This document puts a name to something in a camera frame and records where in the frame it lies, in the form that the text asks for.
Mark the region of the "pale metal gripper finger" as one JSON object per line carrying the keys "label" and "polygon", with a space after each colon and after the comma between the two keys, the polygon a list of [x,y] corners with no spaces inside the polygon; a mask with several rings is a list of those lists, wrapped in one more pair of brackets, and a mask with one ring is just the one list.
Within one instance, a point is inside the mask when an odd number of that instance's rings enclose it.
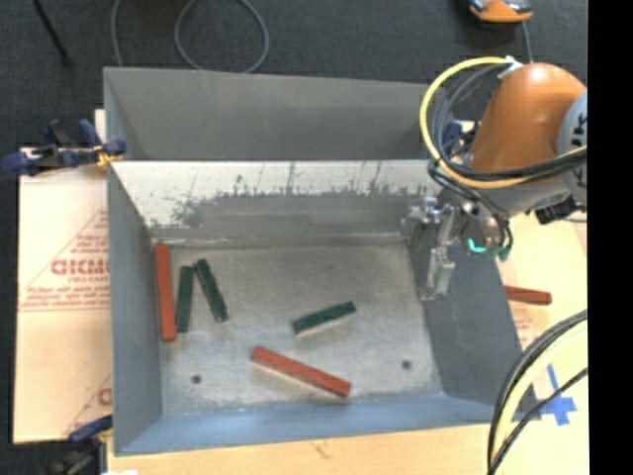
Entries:
{"label": "pale metal gripper finger", "polygon": [[431,253],[436,246],[440,213],[436,198],[420,198],[407,205],[407,212],[403,217],[403,237],[420,300],[431,300],[435,296]]}
{"label": "pale metal gripper finger", "polygon": [[449,258],[446,247],[434,247],[429,254],[429,268],[427,273],[428,296],[445,295],[455,269],[455,262]]}

